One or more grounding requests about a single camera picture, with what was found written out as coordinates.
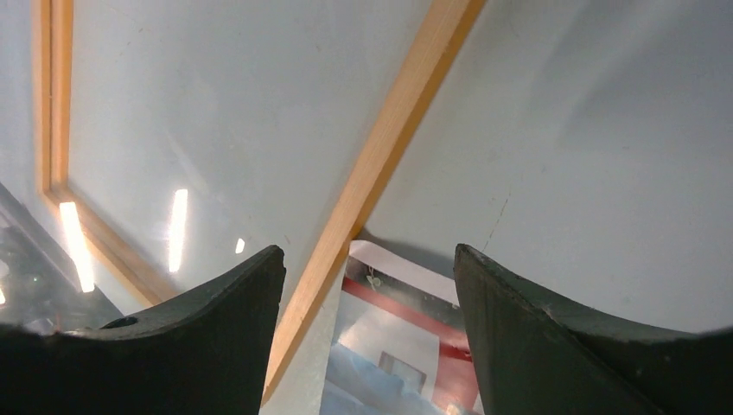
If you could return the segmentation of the colourful printed photo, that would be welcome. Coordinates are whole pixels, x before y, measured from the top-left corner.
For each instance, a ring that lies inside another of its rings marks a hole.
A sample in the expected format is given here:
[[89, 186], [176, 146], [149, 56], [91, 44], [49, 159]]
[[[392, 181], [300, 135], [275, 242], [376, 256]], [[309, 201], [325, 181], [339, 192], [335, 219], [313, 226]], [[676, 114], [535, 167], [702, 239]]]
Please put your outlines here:
[[321, 414], [482, 414], [455, 281], [356, 240]]

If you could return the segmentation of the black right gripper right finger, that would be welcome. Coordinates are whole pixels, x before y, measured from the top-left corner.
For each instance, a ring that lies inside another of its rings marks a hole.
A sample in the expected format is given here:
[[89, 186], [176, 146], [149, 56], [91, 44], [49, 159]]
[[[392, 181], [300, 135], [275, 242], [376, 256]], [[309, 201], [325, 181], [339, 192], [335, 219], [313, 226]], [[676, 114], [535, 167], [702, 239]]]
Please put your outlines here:
[[732, 331], [663, 329], [564, 297], [472, 246], [454, 276], [490, 414], [729, 414]]

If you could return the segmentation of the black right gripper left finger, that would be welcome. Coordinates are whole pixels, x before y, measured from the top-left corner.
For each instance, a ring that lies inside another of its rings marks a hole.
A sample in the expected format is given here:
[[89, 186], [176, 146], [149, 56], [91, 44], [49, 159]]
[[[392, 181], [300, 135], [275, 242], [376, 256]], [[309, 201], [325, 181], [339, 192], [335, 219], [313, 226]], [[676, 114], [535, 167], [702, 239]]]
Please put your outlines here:
[[256, 414], [277, 323], [284, 251], [98, 329], [1, 327], [4, 414]]

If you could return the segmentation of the orange wooden picture frame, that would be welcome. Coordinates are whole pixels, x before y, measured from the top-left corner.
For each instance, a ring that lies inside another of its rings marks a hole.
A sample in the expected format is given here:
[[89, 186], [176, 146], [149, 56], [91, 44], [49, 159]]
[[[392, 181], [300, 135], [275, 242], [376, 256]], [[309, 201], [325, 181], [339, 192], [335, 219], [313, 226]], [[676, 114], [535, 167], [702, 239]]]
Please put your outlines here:
[[[277, 326], [263, 401], [276, 391], [334, 283], [349, 242], [373, 211], [483, 6], [481, 1], [430, 5]], [[72, 212], [73, 220], [80, 223], [83, 252], [105, 263], [138, 301], [156, 305], [168, 300], [175, 294], [173, 285], [68, 186], [73, 3], [35, 1], [31, 21], [36, 177], [41, 197], [53, 212]]]

